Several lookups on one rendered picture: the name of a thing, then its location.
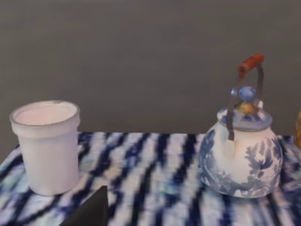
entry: gold object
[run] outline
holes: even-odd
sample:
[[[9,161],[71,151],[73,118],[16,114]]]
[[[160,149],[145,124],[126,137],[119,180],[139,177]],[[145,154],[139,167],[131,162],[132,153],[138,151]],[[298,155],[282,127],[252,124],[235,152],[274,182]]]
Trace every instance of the gold object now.
[[[258,113],[258,107],[254,106],[253,102],[240,102],[236,106],[236,110],[243,114],[256,114]]]
[[[301,110],[299,110],[298,113],[295,132],[293,135],[293,142],[299,149],[301,149]]]

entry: teapot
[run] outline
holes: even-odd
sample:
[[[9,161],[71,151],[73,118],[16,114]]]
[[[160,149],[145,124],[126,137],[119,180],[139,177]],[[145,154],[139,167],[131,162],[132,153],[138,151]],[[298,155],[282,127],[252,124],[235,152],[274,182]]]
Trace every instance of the teapot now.
[[[263,55],[238,65],[238,78],[226,108],[205,134],[198,156],[198,176],[213,190],[235,197],[265,196],[278,186],[282,149],[271,130],[272,117],[263,110]],[[258,72],[256,90],[241,87],[247,72]],[[237,96],[241,101],[236,104]]]

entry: gray background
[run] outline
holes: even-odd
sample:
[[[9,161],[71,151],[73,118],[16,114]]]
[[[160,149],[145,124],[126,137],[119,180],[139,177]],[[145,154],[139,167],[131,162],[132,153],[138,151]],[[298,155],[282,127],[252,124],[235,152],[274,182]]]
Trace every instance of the gray background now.
[[[9,113],[39,100],[77,103],[80,130],[206,132],[257,51],[273,129],[292,134],[300,12],[300,0],[1,0],[0,161],[16,144]]]

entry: zebra print cloth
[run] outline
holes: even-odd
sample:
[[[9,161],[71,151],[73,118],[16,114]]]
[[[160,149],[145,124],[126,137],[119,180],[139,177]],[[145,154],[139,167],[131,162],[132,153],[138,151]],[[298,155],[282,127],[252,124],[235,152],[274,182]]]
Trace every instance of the zebra print cloth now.
[[[250,200],[198,182],[202,137],[79,133],[80,181],[56,196],[30,190],[17,147],[0,165],[0,225],[57,226],[107,185],[110,226],[301,226],[301,154],[291,137],[279,137],[285,147],[281,185]]]

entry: cup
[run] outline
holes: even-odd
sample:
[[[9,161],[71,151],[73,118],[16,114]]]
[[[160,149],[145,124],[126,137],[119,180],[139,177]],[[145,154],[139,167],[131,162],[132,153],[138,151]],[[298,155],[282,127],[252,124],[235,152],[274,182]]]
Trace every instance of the cup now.
[[[79,180],[79,107],[67,101],[41,101],[15,109],[9,118],[30,188],[41,195],[72,189]]]

